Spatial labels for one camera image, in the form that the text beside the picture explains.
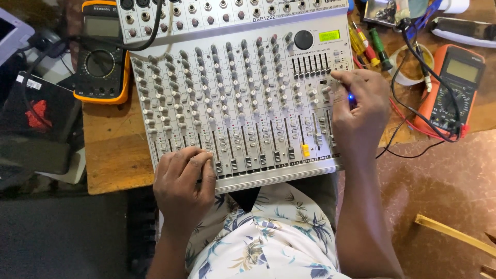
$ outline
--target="green lcd display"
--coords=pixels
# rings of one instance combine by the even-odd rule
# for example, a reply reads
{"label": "green lcd display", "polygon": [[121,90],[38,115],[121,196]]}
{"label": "green lcd display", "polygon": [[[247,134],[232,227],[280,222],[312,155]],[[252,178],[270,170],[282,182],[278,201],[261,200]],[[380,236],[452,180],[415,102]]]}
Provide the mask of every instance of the green lcd display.
{"label": "green lcd display", "polygon": [[319,33],[318,37],[321,42],[325,42],[325,41],[340,39],[341,35],[339,35],[339,30],[334,30],[334,31]]}

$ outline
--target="audio mixer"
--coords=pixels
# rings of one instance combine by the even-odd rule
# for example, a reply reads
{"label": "audio mixer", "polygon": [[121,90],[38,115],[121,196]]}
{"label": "audio mixer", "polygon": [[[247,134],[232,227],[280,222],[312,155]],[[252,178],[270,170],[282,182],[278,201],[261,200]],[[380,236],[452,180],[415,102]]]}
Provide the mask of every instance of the audio mixer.
{"label": "audio mixer", "polygon": [[[155,0],[121,0],[125,43],[148,40]],[[153,45],[131,53],[154,168],[212,153],[216,193],[342,168],[331,120],[352,70],[348,0],[166,0]]]}

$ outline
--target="yellow multimeter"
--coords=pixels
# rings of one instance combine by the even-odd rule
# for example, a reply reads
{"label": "yellow multimeter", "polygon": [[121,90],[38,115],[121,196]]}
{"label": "yellow multimeter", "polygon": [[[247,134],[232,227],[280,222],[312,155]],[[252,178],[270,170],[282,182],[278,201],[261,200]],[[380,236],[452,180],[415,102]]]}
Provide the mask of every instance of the yellow multimeter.
{"label": "yellow multimeter", "polygon": [[[122,44],[117,5],[114,1],[86,1],[82,5],[83,33]],[[122,104],[127,100],[131,63],[129,52],[92,40],[79,44],[74,97],[82,102]]]}

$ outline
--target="left hand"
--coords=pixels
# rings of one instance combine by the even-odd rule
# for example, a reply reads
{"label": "left hand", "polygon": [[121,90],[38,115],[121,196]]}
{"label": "left hand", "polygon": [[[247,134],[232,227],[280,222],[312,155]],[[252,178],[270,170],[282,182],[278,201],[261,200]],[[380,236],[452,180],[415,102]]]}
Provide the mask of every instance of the left hand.
{"label": "left hand", "polygon": [[[196,187],[201,173],[201,186]],[[189,240],[214,204],[215,181],[212,155],[205,150],[190,146],[162,156],[155,171],[153,193],[164,215],[163,235]]]}

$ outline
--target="person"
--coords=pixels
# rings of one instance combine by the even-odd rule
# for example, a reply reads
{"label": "person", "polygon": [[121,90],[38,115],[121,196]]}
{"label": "person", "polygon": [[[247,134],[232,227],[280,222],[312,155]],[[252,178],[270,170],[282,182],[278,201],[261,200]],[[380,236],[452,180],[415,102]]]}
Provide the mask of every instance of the person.
{"label": "person", "polygon": [[[346,178],[336,235],[335,198],[317,203],[304,194],[326,196],[332,176],[321,176],[319,185],[306,178],[261,187],[252,211],[244,212],[228,194],[214,195],[212,155],[187,147],[163,155],[155,172],[164,222],[147,278],[404,278],[375,163],[389,119],[389,85],[369,70],[331,75],[339,81],[332,130]],[[357,102],[352,110],[348,90]]]}

